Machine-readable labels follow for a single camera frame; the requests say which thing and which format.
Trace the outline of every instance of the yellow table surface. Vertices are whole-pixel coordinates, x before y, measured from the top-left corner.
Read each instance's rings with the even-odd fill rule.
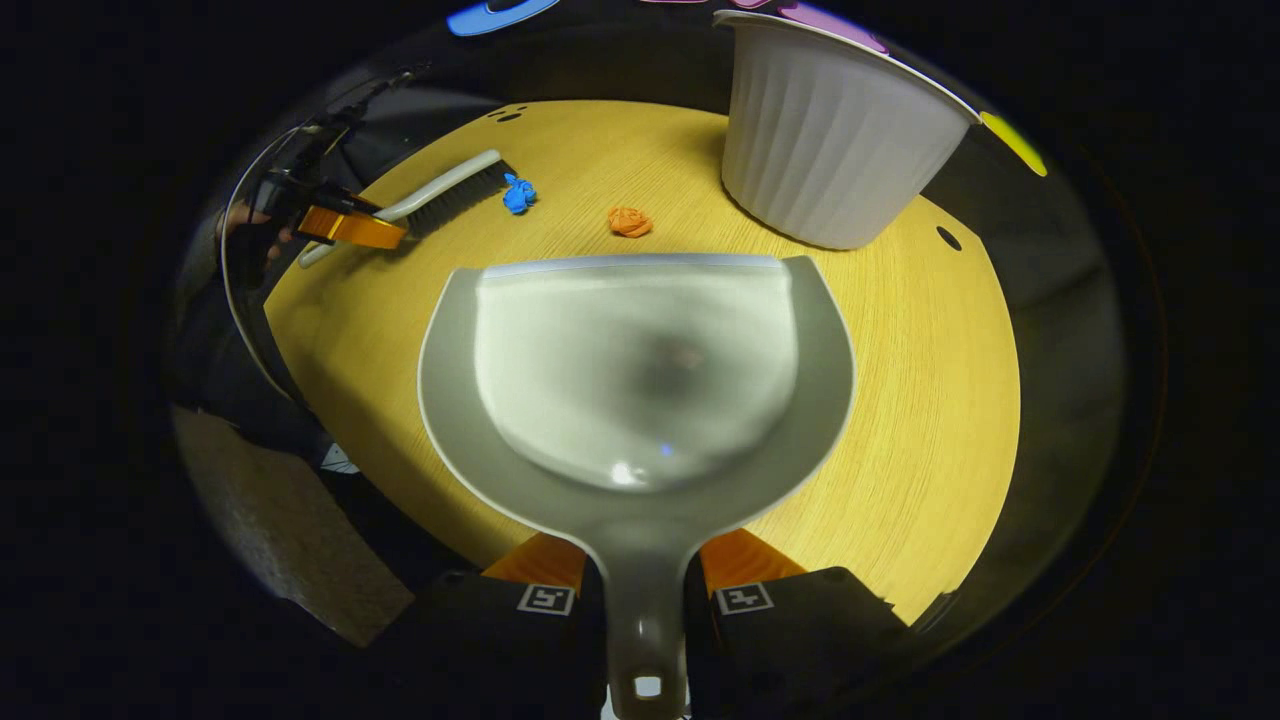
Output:
[[[499,122],[520,110],[520,117]],[[351,460],[419,524],[485,566],[532,530],[475,498],[431,447],[419,350],[454,268],[620,252],[812,255],[856,355],[849,428],[822,471],[748,528],[808,569],[849,568],[915,621],[964,579],[1005,501],[1018,446],[1018,359],[980,240],[916,197],[869,246],[809,247],[740,210],[719,183],[727,118],[598,100],[511,105],[404,160],[362,195],[389,205],[495,147],[538,204],[495,195],[419,243],[342,246],[292,266],[266,304],[307,402]],[[609,233],[613,205],[654,231]],[[963,250],[938,236],[948,229]]]

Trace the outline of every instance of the white bucket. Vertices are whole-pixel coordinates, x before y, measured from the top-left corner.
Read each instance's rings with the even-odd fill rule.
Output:
[[[982,122],[938,83],[838,35],[737,10],[714,24],[736,33],[724,190],[796,240],[869,243]]]

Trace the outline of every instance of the brush handle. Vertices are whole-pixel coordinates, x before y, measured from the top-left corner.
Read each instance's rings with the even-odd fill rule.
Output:
[[[401,200],[399,202],[383,208],[381,210],[374,213],[374,217],[379,220],[388,223],[394,223],[396,220],[403,219],[416,210],[435,200],[440,195],[448,192],[453,186],[470,178],[471,176],[479,173],[480,170],[493,165],[494,163],[502,160],[502,155],[497,150],[485,150],[484,152],[471,158],[466,163],[451,168],[443,176],[433,179],[431,182],[420,187],[416,192],[411,193],[408,197]],[[316,245],[315,247],[308,247],[298,255],[298,266],[307,269],[315,265],[324,258],[326,258],[337,245]]]

